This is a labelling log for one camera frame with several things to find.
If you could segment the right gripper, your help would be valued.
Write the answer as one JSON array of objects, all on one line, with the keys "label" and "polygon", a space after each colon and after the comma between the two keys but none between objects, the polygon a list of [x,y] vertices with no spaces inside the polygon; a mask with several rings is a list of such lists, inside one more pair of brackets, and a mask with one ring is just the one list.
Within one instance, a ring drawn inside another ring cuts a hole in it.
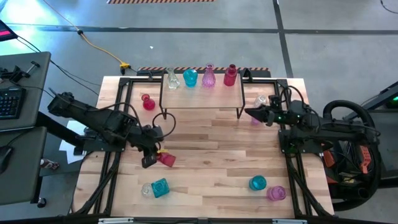
[{"label": "right gripper", "polygon": [[264,123],[266,126],[272,126],[274,123],[296,125],[302,115],[292,110],[272,110],[270,106],[259,106],[257,108],[245,108],[244,111],[252,116],[252,120],[257,123]]}]

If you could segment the red flared ribbed vase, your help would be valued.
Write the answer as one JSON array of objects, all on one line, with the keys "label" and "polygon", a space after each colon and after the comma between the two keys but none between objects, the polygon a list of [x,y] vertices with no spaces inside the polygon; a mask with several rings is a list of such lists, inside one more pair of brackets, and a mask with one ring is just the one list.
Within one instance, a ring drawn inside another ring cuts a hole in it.
[{"label": "red flared ribbed vase", "polygon": [[158,152],[157,160],[167,167],[173,167],[176,157],[168,152]]}]

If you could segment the square textured teal vase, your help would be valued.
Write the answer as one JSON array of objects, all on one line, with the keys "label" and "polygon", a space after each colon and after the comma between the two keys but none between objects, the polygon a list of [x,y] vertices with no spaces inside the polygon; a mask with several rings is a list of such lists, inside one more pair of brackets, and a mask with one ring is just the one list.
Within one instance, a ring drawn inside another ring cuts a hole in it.
[{"label": "square textured teal vase", "polygon": [[151,187],[155,198],[159,198],[170,192],[169,185],[165,178],[151,183]]}]

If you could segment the red ribbed bottle vase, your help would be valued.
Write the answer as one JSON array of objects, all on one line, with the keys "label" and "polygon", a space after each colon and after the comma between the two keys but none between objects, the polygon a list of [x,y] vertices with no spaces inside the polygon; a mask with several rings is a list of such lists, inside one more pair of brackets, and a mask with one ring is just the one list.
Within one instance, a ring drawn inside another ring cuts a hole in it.
[{"label": "red ribbed bottle vase", "polygon": [[235,84],[237,74],[238,74],[238,70],[237,70],[235,64],[231,64],[225,70],[223,83],[226,86],[233,86]]}]

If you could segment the tall pink glass vase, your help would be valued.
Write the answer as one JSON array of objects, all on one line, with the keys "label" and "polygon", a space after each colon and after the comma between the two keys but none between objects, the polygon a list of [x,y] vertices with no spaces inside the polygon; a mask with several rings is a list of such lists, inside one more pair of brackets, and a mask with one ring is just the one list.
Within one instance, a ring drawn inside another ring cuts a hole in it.
[{"label": "tall pink glass vase", "polygon": [[207,88],[212,88],[215,85],[216,78],[214,74],[214,65],[212,63],[206,64],[205,72],[202,78],[202,85]]}]

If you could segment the round teal glass vase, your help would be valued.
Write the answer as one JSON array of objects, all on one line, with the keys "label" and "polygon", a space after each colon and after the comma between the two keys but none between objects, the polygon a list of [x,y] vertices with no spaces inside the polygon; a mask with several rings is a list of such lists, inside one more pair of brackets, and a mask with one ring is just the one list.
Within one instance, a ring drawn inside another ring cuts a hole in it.
[{"label": "round teal glass vase", "polygon": [[267,186],[267,180],[262,175],[256,175],[249,180],[249,188],[253,191],[264,190]]}]

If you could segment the tall clear glass vase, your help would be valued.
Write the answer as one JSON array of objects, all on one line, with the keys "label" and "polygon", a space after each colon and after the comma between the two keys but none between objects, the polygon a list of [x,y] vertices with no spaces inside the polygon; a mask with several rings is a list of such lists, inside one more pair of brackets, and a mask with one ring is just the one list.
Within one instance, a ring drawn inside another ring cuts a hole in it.
[{"label": "tall clear glass vase", "polygon": [[174,72],[174,68],[173,67],[167,67],[166,71],[168,73],[167,75],[167,79],[168,79],[168,86],[171,90],[175,90],[179,87],[180,85],[180,81],[177,78],[175,72]]}]

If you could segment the pink ribbed glass vase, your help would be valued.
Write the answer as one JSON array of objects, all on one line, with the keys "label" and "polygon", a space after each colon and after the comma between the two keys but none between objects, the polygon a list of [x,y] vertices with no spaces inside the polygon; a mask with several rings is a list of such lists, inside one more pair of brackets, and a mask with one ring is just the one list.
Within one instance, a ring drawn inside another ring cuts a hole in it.
[{"label": "pink ribbed glass vase", "polygon": [[281,201],[287,196],[286,190],[282,186],[270,187],[266,197],[271,201]]}]

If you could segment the short round teal vase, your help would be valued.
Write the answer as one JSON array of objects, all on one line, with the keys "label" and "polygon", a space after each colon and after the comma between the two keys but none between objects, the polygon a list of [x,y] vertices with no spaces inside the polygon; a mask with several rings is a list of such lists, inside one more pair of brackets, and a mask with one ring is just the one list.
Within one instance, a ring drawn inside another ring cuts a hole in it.
[{"label": "short round teal vase", "polygon": [[184,71],[183,78],[186,86],[193,88],[197,84],[198,73],[194,69],[188,69]]}]

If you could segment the clear ribbed glass jar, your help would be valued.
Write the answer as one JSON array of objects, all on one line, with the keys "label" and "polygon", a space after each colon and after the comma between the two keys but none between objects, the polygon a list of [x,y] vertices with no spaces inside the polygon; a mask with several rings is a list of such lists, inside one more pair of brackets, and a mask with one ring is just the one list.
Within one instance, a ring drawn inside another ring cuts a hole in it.
[{"label": "clear ribbed glass jar", "polygon": [[258,95],[258,96],[256,97],[256,99],[254,100],[253,107],[258,108],[258,107],[260,107],[261,105],[265,105],[266,102],[267,102],[267,98],[266,98],[265,95]]}]

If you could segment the small red bulbous vase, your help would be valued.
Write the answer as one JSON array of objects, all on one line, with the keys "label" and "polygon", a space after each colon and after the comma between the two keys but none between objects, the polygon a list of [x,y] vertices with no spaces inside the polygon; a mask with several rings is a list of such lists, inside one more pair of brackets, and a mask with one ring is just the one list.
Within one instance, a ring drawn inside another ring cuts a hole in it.
[{"label": "small red bulbous vase", "polygon": [[153,110],[155,108],[155,101],[148,94],[143,94],[141,96],[142,106],[145,110]]}]

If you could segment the hazard striped floor ramp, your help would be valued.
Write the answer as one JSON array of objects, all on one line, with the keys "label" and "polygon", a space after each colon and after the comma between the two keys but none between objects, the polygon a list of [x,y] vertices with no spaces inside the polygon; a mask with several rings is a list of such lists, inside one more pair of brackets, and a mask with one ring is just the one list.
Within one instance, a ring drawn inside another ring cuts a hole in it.
[{"label": "hazard striped floor ramp", "polygon": [[[198,73],[204,73],[205,67],[175,67],[174,73],[183,73],[186,70],[196,70]],[[227,67],[215,67],[213,69],[214,73],[224,73]],[[253,77],[260,78],[270,78],[271,72],[267,67],[238,67],[237,71],[239,73],[243,73],[244,70],[249,70]],[[147,73],[160,73],[161,71],[166,71],[165,67],[140,67],[138,68],[139,74],[147,74]]]}]

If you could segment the orange clamp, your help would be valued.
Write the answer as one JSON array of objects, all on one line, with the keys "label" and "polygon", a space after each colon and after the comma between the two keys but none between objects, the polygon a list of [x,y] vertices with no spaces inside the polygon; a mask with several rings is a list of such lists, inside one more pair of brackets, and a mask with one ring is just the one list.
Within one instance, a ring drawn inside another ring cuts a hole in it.
[{"label": "orange clamp", "polygon": [[362,156],[360,169],[363,174],[368,173],[368,165],[371,163],[371,155],[369,149],[365,146],[360,146],[360,155]]},{"label": "orange clamp", "polygon": [[335,165],[335,159],[333,157],[333,154],[330,151],[324,151],[323,158],[324,158],[325,165],[327,166],[327,168],[331,168]]}]

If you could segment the grey desk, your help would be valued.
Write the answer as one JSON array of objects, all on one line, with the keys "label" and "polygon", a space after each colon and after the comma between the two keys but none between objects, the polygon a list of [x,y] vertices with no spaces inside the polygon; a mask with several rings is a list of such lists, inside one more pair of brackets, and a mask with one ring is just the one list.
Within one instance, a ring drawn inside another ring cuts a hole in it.
[{"label": "grey desk", "polygon": [[45,127],[0,133],[0,147],[12,148],[6,169],[0,172],[0,205],[40,202],[40,160],[46,136]]},{"label": "grey desk", "polygon": [[25,72],[28,71],[32,66],[31,61],[35,61],[40,65],[40,68],[34,68],[30,72],[30,78],[22,78],[17,85],[8,80],[0,83],[0,89],[10,87],[26,89],[24,104],[19,118],[0,120],[0,132],[29,129],[36,126],[50,57],[50,52],[0,56],[0,67],[8,69],[10,72],[13,71],[15,65]]}]

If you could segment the black computer mouse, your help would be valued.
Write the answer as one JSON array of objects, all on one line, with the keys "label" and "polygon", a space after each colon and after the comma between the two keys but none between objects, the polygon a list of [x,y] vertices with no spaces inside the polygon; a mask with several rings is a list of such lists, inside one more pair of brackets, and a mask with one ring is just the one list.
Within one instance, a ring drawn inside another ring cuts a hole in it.
[{"label": "black computer mouse", "polygon": [[4,173],[8,167],[13,153],[13,147],[5,145],[0,147],[0,174]]}]

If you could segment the black keyboard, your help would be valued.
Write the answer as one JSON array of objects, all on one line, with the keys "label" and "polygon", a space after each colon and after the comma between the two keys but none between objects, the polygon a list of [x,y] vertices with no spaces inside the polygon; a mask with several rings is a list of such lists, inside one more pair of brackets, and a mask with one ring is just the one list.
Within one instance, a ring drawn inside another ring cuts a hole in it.
[{"label": "black keyboard", "polygon": [[0,120],[18,119],[24,104],[25,88],[0,89]]}]

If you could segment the black desk clamp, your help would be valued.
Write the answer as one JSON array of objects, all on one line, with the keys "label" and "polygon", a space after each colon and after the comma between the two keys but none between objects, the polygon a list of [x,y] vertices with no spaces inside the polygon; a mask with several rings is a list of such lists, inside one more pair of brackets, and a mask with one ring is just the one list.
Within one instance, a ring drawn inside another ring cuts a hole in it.
[{"label": "black desk clamp", "polygon": [[33,71],[34,68],[40,68],[40,65],[35,61],[31,61],[31,64],[32,66],[26,72],[21,70],[16,65],[11,72],[6,68],[0,67],[0,83],[8,80],[9,82],[17,85],[22,78],[30,78],[30,72]]}]

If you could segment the wooden shelf with black frame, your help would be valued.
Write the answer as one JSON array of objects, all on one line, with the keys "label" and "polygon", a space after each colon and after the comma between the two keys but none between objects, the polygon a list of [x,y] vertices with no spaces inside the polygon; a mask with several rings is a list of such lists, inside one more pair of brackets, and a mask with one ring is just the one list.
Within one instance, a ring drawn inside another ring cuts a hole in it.
[{"label": "wooden shelf with black frame", "polygon": [[203,74],[198,73],[197,84],[189,88],[185,84],[183,73],[176,73],[180,81],[177,89],[171,90],[168,86],[167,73],[161,78],[159,107],[163,116],[168,110],[174,109],[235,109],[237,118],[240,118],[245,102],[243,81],[240,75],[236,77],[233,86],[223,83],[224,75],[217,73],[214,87],[202,85]]}]

